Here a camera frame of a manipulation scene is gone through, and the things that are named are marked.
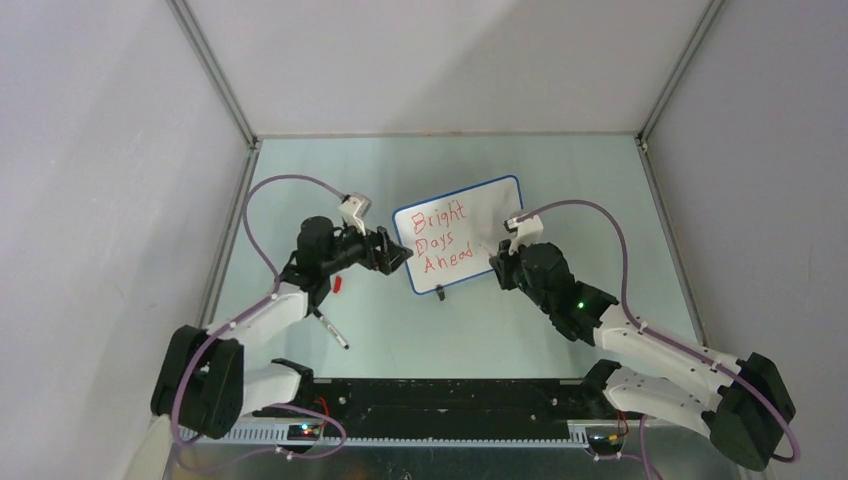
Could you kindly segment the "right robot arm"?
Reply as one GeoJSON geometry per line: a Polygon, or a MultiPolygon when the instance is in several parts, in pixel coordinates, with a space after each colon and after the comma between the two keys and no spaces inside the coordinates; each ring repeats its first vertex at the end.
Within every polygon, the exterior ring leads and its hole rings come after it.
{"type": "Polygon", "coordinates": [[[521,291],[569,341],[584,342],[651,369],[641,374],[614,360],[585,375],[585,411],[656,417],[707,438],[727,459],[763,471],[796,414],[776,364],[753,352],[740,359],[689,343],[627,315],[616,297],[577,280],[551,243],[499,243],[491,257],[501,289],[521,291]]]}

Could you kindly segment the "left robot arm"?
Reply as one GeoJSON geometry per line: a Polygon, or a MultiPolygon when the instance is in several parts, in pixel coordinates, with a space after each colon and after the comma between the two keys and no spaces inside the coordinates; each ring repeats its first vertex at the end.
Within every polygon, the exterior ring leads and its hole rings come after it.
{"type": "Polygon", "coordinates": [[[307,218],[264,298],[233,319],[206,328],[184,325],[173,333],[151,413],[211,439],[224,437],[239,418],[276,403],[292,416],[308,414],[316,403],[315,388],[303,381],[308,368],[284,359],[256,364],[249,355],[308,316],[321,318],[334,275],[354,265],[390,275],[413,255],[383,227],[359,231],[327,217],[307,218]]]}

